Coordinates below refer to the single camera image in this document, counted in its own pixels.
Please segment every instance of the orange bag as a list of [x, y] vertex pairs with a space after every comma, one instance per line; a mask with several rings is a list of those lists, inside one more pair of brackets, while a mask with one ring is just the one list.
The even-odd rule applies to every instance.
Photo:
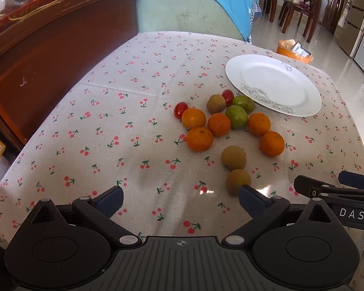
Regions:
[[306, 57], [300, 56], [292, 52], [292, 47], [295, 45], [295, 40], [279, 40], [278, 48], [276, 49], [276, 53], [289, 57], [291, 59], [295, 59], [301, 61], [305, 64], [311, 63], [313, 61], [313, 56], [309, 55]]

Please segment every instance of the tiled floor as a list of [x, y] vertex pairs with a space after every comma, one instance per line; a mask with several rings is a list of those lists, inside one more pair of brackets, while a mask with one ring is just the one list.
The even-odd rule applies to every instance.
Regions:
[[325, 71], [336, 83], [353, 115], [364, 143], [364, 73], [341, 50], [333, 35], [322, 26], [317, 25], [312, 41], [307, 44], [302, 36], [306, 23], [302, 21], [300, 27], [297, 27], [297, 23], [298, 18], [294, 15], [287, 33], [282, 34], [278, 19], [270, 23], [265, 15], [253, 23], [252, 43], [258, 47], [276, 51], [279, 40], [300, 41], [314, 57], [311, 65]]

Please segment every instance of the cherry print tablecloth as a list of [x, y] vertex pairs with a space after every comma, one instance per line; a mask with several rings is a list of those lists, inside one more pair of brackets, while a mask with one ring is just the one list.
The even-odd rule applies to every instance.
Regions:
[[[186, 146], [186, 129], [173, 115], [180, 101], [207, 113], [212, 94], [224, 89], [240, 94], [225, 65], [241, 54], [283, 60], [307, 75], [321, 93], [321, 111], [312, 117], [256, 107], [286, 141], [277, 158], [266, 157], [258, 138], [243, 130], [215, 138], [208, 151], [194, 153]], [[124, 204], [112, 219], [142, 238], [221, 239], [250, 219], [224, 186], [228, 171], [220, 155], [230, 145], [247, 153], [254, 188], [291, 202], [308, 201], [292, 188], [297, 175], [338, 185], [342, 170], [364, 174], [364, 147], [356, 125], [323, 71], [239, 40], [179, 32], [140, 34], [73, 87], [1, 181], [0, 245], [8, 245], [39, 199], [68, 204], [114, 185], [123, 188]]]

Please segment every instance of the mandarin orange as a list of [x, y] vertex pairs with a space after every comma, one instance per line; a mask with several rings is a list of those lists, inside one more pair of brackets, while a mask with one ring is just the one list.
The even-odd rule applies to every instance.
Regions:
[[186, 143], [189, 149], [194, 152], [204, 152], [213, 144], [213, 135], [205, 127], [195, 127], [189, 130], [186, 135]]
[[188, 108], [182, 114], [182, 124], [186, 128], [203, 127], [206, 124], [206, 116], [197, 108]]
[[231, 130], [231, 121], [223, 113], [214, 113], [208, 119], [208, 129], [215, 137], [225, 136]]
[[261, 137], [260, 148], [267, 156], [281, 155], [284, 151], [284, 139], [277, 132], [269, 131]]
[[255, 137], [261, 137], [271, 130], [271, 121], [264, 113], [253, 113], [248, 119], [248, 131]]

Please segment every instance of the wooden chair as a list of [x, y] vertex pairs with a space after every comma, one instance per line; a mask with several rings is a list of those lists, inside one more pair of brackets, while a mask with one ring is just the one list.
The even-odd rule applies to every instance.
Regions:
[[321, 6], [321, 0], [304, 0], [304, 2], [310, 2], [309, 7], [296, 5], [292, 2], [286, 1], [282, 6], [280, 12], [280, 24], [279, 26], [283, 26], [282, 33], [285, 33], [291, 23], [292, 17], [294, 15], [294, 11], [299, 12], [301, 15], [305, 14], [308, 16], [307, 24], [303, 33], [303, 37], [306, 37], [307, 32], [310, 28], [309, 36], [307, 37], [306, 42], [309, 43], [313, 38], [313, 34], [318, 22], [319, 16], [319, 8]]
[[[304, 3], [304, 6], [307, 2], [309, 2], [310, 0], [303, 0], [303, 3]], [[283, 26], [283, 23], [284, 23], [284, 19], [283, 19], [283, 14], [284, 14], [284, 11], [286, 10], [286, 6], [287, 6], [287, 2], [289, 2], [288, 0], [283, 0], [283, 6], [282, 6], [282, 9], [280, 11], [280, 14], [279, 14], [279, 19], [278, 19], [278, 23], [279, 23], [279, 26], [282, 27]], [[298, 26], [300, 25], [301, 23], [301, 20], [302, 20], [302, 13], [300, 13], [300, 18], [299, 18], [299, 21], [298, 21]]]

